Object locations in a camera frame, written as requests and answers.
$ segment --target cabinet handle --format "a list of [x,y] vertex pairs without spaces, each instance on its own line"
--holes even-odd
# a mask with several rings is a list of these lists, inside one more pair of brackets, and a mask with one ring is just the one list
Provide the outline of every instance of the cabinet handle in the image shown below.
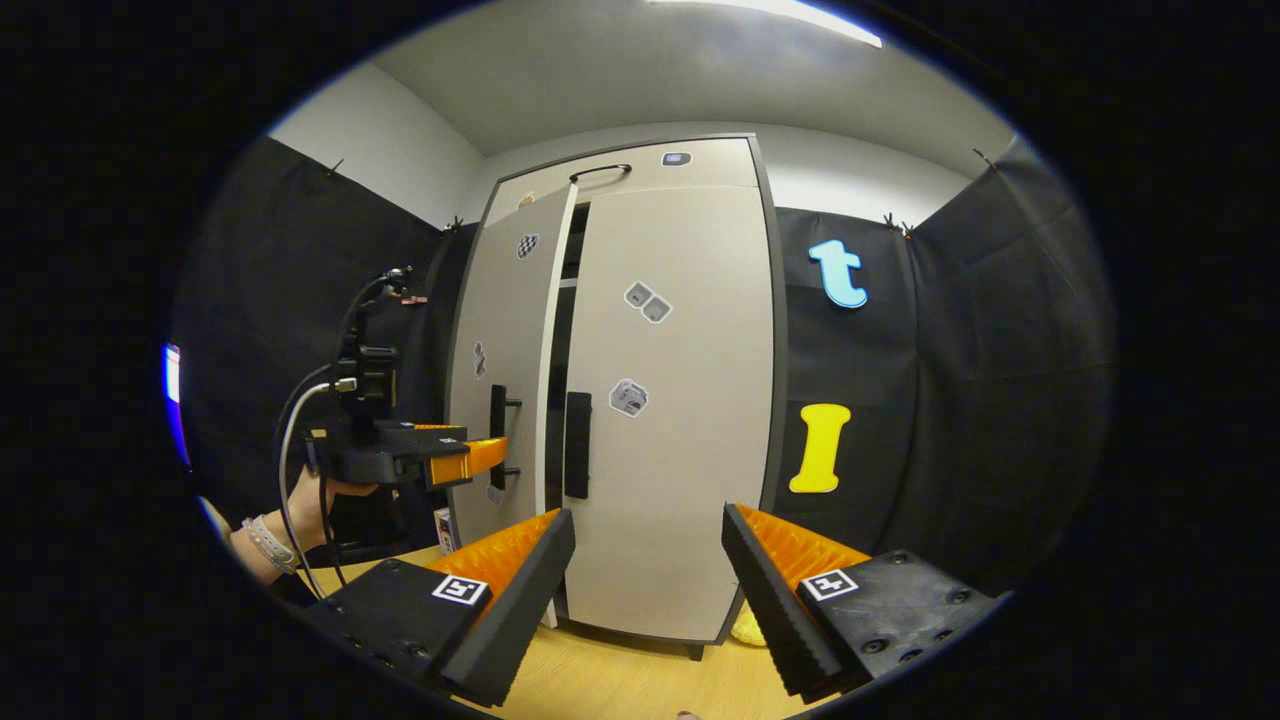
[[622,174],[627,174],[627,173],[631,172],[631,165],[628,165],[626,163],[618,163],[617,165],[603,165],[603,167],[599,167],[599,168],[591,168],[590,170],[582,170],[580,173],[573,173],[572,176],[568,177],[568,182],[577,182],[577,178],[585,176],[586,173],[595,173],[595,172],[599,172],[599,170],[622,170]]
[[586,500],[591,474],[591,393],[564,396],[564,496]]
[[[518,400],[507,400],[507,386],[493,386],[489,391],[489,437],[507,437],[507,407],[520,407],[524,405]],[[507,489],[507,475],[518,475],[520,468],[507,468],[506,462],[498,462],[489,469],[489,483],[493,487]]]

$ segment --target human hand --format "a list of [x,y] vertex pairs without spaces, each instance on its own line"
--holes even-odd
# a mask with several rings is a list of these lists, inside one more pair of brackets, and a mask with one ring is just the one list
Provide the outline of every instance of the human hand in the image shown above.
[[289,519],[293,521],[293,533],[297,536],[302,551],[306,552],[312,547],[324,544],[324,515],[328,515],[333,509],[333,500],[338,495],[366,496],[375,489],[378,489],[378,486],[372,483],[344,483],[325,478],[325,502],[321,511],[320,475],[303,465],[302,473],[298,475],[298,484],[289,495]]

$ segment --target white wall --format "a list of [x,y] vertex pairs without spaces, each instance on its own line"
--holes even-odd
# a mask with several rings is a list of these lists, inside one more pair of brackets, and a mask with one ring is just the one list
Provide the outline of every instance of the white wall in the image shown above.
[[338,174],[436,228],[453,222],[484,161],[430,105],[371,64],[321,88],[269,135],[325,167],[343,160]]
[[754,132],[760,141],[773,204],[919,224],[972,182],[914,155],[838,135],[753,123],[657,123],[571,135],[488,158],[462,199],[458,214],[476,222],[493,184],[504,176],[628,142],[714,132]]

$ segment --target open cabinet door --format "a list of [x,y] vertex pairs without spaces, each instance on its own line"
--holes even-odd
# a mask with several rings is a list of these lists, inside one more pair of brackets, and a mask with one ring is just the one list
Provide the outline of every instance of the open cabinet door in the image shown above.
[[[500,502],[490,473],[458,486],[449,505],[460,546],[540,515],[544,496],[552,323],[577,187],[568,184],[483,228],[458,302],[448,421],[468,439],[508,438]],[[508,405],[493,409],[494,387]],[[511,405],[518,401],[520,405]],[[518,474],[511,474],[518,469]]]
[[760,502],[769,446],[768,242],[755,187],[593,199],[567,374],[571,620],[718,639],[737,591],[723,507]]

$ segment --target white cabinet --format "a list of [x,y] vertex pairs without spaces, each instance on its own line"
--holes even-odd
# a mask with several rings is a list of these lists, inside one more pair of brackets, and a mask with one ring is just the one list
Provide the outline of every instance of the white cabinet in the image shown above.
[[[500,413],[520,474],[500,503],[484,475],[454,489],[452,511],[465,544],[572,509],[568,619],[723,639],[737,593],[723,505],[772,506],[780,445],[782,269],[756,163],[748,136],[701,138],[494,188],[460,300],[448,419],[485,437]],[[570,182],[593,168],[605,169]],[[521,405],[493,407],[494,386]]]

